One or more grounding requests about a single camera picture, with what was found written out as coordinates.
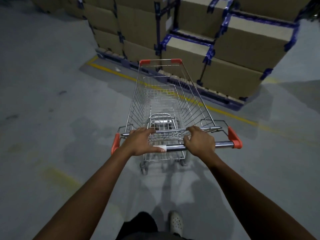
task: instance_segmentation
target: blue plastic pallet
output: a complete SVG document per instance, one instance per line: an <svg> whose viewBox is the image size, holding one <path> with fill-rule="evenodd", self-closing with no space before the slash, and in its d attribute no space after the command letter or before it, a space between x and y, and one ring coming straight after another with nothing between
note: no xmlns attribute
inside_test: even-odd
<svg viewBox="0 0 320 240"><path fill-rule="evenodd" d="M116 55L110 51L106 51L101 48L97 48L96 52L97 52L97 56L100 59L111 61L113 63L116 63L118 65L121 65L125 68L131 69L134 71L138 71L139 69L138 62L131 62L125 59L123 56ZM191 90L187 83L174 79L172 76L164 76L162 73L159 73L151 69L146 69L146 68L142 68L141 72L143 72L147 76L158 76L158 78L155 78L155 79L157 79L159 82L164 84L179 85L179 87L181 85L184 92L191 93ZM219 93L216 93L214 91L211 91L199 85L197 85L197 90L200 96L202 97L202 99L205 99L207 101L210 101L212 103L218 104L220 106L223 106L225 108L228 108L234 111L239 111L245 104L244 101L230 98L225 95L220 95Z"/></svg>

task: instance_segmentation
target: left arm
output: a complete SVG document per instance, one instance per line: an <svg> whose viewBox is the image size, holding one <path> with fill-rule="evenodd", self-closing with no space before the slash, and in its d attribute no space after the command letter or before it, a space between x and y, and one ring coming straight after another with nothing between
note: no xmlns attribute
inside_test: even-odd
<svg viewBox="0 0 320 240"><path fill-rule="evenodd" d="M40 239L90 239L106 208L118 177L131 156L163 152L149 145L154 129L139 128L105 162L105 164L58 210L34 237Z"/></svg>

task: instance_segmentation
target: red plastic corner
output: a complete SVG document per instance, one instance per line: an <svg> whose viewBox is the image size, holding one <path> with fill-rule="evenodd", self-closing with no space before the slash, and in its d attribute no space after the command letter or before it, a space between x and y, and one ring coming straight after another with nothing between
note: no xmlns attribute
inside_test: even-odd
<svg viewBox="0 0 320 240"><path fill-rule="evenodd" d="M116 133L113 140L112 147L111 147L111 155L119 148L119 146L120 146L120 133Z"/></svg>
<svg viewBox="0 0 320 240"><path fill-rule="evenodd" d="M140 62L139 62L139 64L140 65L144 65L144 64L150 64L150 60L141 60Z"/></svg>
<svg viewBox="0 0 320 240"><path fill-rule="evenodd" d="M181 59L171 59L171 63L182 64L182 60Z"/></svg>
<svg viewBox="0 0 320 240"><path fill-rule="evenodd" d="M242 141L239 139L238 135L235 133L235 131L229 126L228 127L228 138L230 141L233 142L235 149L241 149L242 148Z"/></svg>

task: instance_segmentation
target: pallet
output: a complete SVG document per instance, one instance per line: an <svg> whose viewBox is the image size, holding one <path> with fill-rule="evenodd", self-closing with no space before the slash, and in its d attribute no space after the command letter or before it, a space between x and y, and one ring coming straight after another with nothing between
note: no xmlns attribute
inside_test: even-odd
<svg viewBox="0 0 320 240"><path fill-rule="evenodd" d="M102 49L102 48L97 48L96 52L97 52L97 56L100 59L111 61L113 63L116 63L118 65L121 65L125 68L131 69L134 71L139 70L138 62L129 61L124 56L118 55L111 51L106 51L105 49ZM155 71L151 69L142 68L140 72L143 72L147 76L159 76L159 78L157 79L159 82L164 84L173 84L173 85L179 85L179 86L181 85L182 89L185 92L191 92L189 89L188 81L182 78L176 79L172 74L169 74L162 70ZM201 87L198 84L195 84L195 86L200 96L202 97L202 99L218 104L225 108L228 108L234 111L239 111L245 104L244 101Z"/></svg>

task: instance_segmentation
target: person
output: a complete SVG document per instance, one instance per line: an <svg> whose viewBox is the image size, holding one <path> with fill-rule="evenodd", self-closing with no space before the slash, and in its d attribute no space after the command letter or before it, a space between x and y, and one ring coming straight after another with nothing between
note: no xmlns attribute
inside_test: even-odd
<svg viewBox="0 0 320 240"><path fill-rule="evenodd" d="M315 239L302 225L278 205L256 190L227 166L215 153L214 137L199 127L187 128L191 138L184 137L187 149L209 168L232 210L251 239ZM163 149L148 142L154 129L139 128L112 154L105 164L58 210L34 237L40 239L90 239L108 203L118 177L131 156L161 153ZM171 233L158 232L153 218L139 213L125 222L117 240L181 239L182 219L170 215Z"/></svg>

